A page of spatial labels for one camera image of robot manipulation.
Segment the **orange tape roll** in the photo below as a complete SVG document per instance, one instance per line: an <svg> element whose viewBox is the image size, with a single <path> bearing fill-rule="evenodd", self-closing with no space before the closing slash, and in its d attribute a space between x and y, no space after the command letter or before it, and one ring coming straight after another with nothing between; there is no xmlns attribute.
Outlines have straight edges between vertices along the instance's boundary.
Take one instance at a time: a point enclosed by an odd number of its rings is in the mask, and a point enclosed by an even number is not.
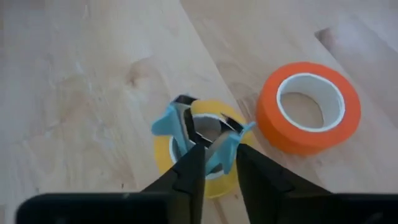
<svg viewBox="0 0 398 224"><path fill-rule="evenodd" d="M302 126L282 106L282 95L300 93L320 108L323 126ZM265 81L256 105L256 121L270 144L298 155L317 154L357 130L361 104L353 85L339 72L312 62L281 66Z"/></svg>

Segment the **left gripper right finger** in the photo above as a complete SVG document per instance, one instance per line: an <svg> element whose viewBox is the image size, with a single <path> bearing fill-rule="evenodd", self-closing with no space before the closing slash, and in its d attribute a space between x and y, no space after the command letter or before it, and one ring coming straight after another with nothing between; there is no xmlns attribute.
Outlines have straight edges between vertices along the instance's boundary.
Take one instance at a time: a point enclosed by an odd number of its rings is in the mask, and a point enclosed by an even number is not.
<svg viewBox="0 0 398 224"><path fill-rule="evenodd" d="M333 193L247 144L236 165L251 224L398 224L398 194Z"/></svg>

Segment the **yellow tape roll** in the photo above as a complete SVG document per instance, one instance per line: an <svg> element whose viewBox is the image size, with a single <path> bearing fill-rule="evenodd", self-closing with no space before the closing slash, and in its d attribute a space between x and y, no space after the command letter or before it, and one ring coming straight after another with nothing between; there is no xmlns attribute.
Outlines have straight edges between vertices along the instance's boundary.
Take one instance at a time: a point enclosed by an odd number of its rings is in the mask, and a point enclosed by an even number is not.
<svg viewBox="0 0 398 224"><path fill-rule="evenodd" d="M240 123L247 123L236 111L235 113L233 118L238 119ZM247 145L253 144L251 131L245 135L241 143ZM159 170L163 173L170 169L182 157L177 151L177 143L171 136L154 135L154 154ZM237 184L238 175L234 160L232 169L228 174L224 174L220 168L216 168L208 175L205 174L205 197L217 198L225 195L233 190Z"/></svg>

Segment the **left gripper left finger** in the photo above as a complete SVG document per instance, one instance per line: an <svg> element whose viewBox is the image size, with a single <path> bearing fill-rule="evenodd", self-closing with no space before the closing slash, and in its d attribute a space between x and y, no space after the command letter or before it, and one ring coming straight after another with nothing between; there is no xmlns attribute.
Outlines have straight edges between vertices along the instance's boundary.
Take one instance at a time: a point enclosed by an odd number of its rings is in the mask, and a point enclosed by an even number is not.
<svg viewBox="0 0 398 224"><path fill-rule="evenodd" d="M204 158L195 145L140 192L37 195L19 206L15 224L200 224Z"/></svg>

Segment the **black binder clip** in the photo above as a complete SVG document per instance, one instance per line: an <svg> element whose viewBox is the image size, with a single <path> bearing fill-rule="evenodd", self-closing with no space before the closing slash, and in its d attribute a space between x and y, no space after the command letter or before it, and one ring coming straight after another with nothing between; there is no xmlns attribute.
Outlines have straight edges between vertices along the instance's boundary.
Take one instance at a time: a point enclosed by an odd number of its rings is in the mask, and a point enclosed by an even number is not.
<svg viewBox="0 0 398 224"><path fill-rule="evenodd" d="M255 122L240 123L233 118L235 114L234 109L220 101L179 95L154 121L151 132L155 136L173 137L181 156L201 144L206 150L205 174L212 173L216 168L228 174L239 144L256 125Z"/></svg>

